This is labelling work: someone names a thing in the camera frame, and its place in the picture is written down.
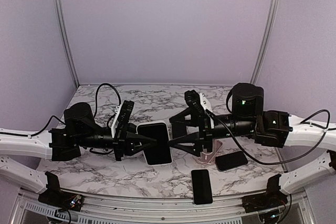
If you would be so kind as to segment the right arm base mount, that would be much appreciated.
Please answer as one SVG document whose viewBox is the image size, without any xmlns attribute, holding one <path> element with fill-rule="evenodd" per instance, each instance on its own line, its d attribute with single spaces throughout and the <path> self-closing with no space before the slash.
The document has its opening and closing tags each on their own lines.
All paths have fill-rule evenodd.
<svg viewBox="0 0 336 224">
<path fill-rule="evenodd" d="M 264 193 L 244 196 L 242 198 L 242 207 L 245 213 L 262 211 L 288 203 L 287 196 L 280 191 L 280 177 L 280 174 L 270 177 Z"/>
</svg>

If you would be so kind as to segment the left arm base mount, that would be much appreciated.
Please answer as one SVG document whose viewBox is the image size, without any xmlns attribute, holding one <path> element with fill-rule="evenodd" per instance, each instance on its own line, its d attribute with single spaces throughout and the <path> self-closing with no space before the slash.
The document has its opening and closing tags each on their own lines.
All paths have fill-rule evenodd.
<svg viewBox="0 0 336 224">
<path fill-rule="evenodd" d="M 83 204 L 83 195 L 61 190 L 58 177 L 45 172 L 47 177 L 46 190 L 38 196 L 38 201 L 64 210 L 80 211 Z"/>
</svg>

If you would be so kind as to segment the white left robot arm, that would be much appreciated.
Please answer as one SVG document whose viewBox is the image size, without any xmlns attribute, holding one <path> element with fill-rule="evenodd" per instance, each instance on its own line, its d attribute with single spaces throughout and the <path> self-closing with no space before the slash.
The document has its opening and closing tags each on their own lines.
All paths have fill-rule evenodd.
<svg viewBox="0 0 336 224">
<path fill-rule="evenodd" d="M 111 127 L 98 125 L 90 105 L 80 102 L 64 111 L 63 129 L 43 129 L 36 133 L 1 129 L 1 175 L 35 193 L 45 193 L 56 206 L 63 205 L 67 198 L 60 189 L 57 175 L 31 169 L 13 160 L 12 156 L 63 162 L 80 157 L 82 148 L 98 148 L 112 150 L 115 160 L 120 161 L 124 156 L 154 147 L 155 139 L 136 134 L 131 128 L 128 120 L 133 105 L 133 102 L 125 101 L 119 106 Z"/>
</svg>

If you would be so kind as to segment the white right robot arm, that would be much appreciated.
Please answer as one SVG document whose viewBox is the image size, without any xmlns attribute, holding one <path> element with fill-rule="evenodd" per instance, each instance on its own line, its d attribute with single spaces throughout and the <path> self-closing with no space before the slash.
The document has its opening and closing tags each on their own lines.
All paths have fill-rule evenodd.
<svg viewBox="0 0 336 224">
<path fill-rule="evenodd" d="M 268 179 L 267 189 L 260 195 L 260 203 L 271 207 L 281 194 L 289 195 L 297 189 L 317 181 L 322 176 L 335 174 L 335 124 L 303 119 L 283 111 L 264 111 L 264 90 L 250 83 L 238 83 L 232 87 L 226 101 L 232 104 L 228 114 L 215 115 L 205 95 L 195 90 L 184 93 L 187 108 L 169 119 L 172 125 L 197 127 L 198 132 L 180 135 L 168 142 L 169 146 L 200 156 L 203 150 L 212 152 L 213 140 L 244 136 L 256 144 L 268 147 L 306 146 L 310 150 L 324 149 L 315 160 L 291 172 Z"/>
</svg>

